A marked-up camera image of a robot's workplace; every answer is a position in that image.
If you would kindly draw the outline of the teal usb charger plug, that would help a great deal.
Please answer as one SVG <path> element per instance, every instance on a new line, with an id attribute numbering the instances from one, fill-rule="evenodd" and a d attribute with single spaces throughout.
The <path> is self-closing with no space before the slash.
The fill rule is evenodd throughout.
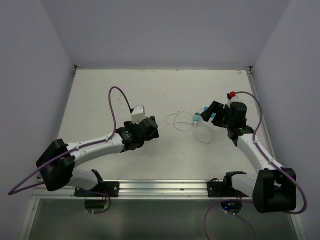
<path id="1" fill-rule="evenodd" d="M 200 113 L 196 112 L 193 117 L 193 124 L 197 125 L 200 122 Z"/>

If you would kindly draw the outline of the blue square plug adapter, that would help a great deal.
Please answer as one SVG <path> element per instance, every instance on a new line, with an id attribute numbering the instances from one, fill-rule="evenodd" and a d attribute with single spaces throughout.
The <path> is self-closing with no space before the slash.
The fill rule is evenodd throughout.
<path id="1" fill-rule="evenodd" d="M 209 109 L 209 107 L 205 106 L 202 115 L 203 115 L 203 118 L 213 119 L 216 116 L 216 113 L 214 113 L 211 109 Z"/>

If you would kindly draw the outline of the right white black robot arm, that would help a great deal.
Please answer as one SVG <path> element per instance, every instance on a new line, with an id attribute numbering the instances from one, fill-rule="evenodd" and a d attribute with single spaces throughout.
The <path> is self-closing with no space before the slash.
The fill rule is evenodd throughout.
<path id="1" fill-rule="evenodd" d="M 252 177 L 243 171 L 233 171 L 223 178 L 223 192 L 235 196 L 238 192 L 252 198 L 259 213 L 289 212 L 297 206 L 296 173 L 284 168 L 262 147 L 254 130 L 247 124 L 247 106 L 240 101 L 222 104 L 214 101 L 200 114 L 205 122 L 225 128 L 233 144 L 247 157 L 257 173 Z"/>

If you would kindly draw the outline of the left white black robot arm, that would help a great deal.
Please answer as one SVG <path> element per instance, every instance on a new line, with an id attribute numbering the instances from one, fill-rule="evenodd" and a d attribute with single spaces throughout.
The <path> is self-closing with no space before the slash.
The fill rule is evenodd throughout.
<path id="1" fill-rule="evenodd" d="M 154 116 L 140 123 L 126 121 L 111 135 L 83 143 L 53 141 L 36 162 L 46 189 L 49 192 L 74 187 L 92 196 L 107 193 L 106 183 L 97 170 L 83 170 L 80 165 L 106 155 L 121 154 L 141 148 L 145 142 L 159 138 Z"/>

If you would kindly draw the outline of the aluminium extrusion rail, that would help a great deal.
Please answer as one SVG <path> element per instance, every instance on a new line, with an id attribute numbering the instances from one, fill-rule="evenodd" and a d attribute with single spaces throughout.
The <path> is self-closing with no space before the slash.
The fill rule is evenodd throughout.
<path id="1" fill-rule="evenodd" d="M 237 174 L 232 177 L 232 187 L 240 191 L 240 197 L 251 198 L 257 178 Z M 208 197 L 209 180 L 108 180 L 120 183 L 116 200 L 206 200 L 236 199 L 237 197 Z"/>

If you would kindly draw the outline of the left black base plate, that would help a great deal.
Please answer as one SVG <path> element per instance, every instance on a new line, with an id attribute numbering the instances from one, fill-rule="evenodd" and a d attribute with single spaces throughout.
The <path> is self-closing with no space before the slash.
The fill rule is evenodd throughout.
<path id="1" fill-rule="evenodd" d="M 81 188 L 76 188 L 74 196 L 82 198 L 97 198 L 105 197 L 106 195 L 110 198 L 117 198 L 119 196 L 120 183 L 118 181 L 105 181 L 99 183 L 92 190 L 83 190 Z"/>

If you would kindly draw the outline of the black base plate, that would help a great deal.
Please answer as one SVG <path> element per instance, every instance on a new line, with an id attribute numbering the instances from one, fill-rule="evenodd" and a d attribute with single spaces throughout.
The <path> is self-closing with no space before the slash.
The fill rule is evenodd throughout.
<path id="1" fill-rule="evenodd" d="M 217 178 L 206 183 L 209 198 L 238 198 L 242 193 L 235 190 L 229 180 L 220 181 Z"/>
<path id="2" fill-rule="evenodd" d="M 105 181 L 99 183 L 92 190 L 83 190 L 81 188 L 76 188 L 74 196 L 82 198 L 97 198 L 105 197 L 106 195 L 110 198 L 117 198 L 119 196 L 120 183 L 118 181 Z"/>

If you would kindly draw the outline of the right side aluminium rail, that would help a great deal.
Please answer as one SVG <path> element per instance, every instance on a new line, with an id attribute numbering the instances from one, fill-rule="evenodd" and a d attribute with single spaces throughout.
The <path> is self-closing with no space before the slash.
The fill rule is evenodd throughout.
<path id="1" fill-rule="evenodd" d="M 261 109 L 260 109 L 261 102 L 260 102 L 259 97 L 258 97 L 258 93 L 257 93 L 257 89 L 256 89 L 254 77 L 253 77 L 253 67 L 252 66 L 247 66 L 247 67 L 244 68 L 244 70 L 246 71 L 246 74 L 247 74 L 247 77 L 248 77 L 248 81 L 249 81 L 249 84 L 250 84 L 251 92 L 254 95 L 255 99 L 258 100 L 258 102 L 255 100 L 255 105 L 256 105 L 258 116 L 261 117 Z M 259 133 L 262 132 L 262 134 L 263 134 L 262 138 L 264 139 L 264 142 L 265 142 L 264 148 L 266 150 L 268 150 L 269 154 L 272 157 L 275 157 L 274 148 L 273 148 L 273 145 L 272 145 L 272 141 L 271 141 L 270 134 L 269 134 L 269 131 L 268 131 L 268 128 L 267 128 L 267 124 L 266 124 L 266 121 L 265 121 L 264 117 L 262 117 L 262 122 L 260 124 L 259 129 L 258 129 L 258 132 Z"/>

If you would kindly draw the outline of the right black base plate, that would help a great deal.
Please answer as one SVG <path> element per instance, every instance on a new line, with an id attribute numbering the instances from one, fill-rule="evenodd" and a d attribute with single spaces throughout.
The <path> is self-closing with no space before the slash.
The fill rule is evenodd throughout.
<path id="1" fill-rule="evenodd" d="M 217 178 L 206 183 L 209 198 L 238 198 L 242 193 L 235 190 L 229 180 L 220 181 Z"/>

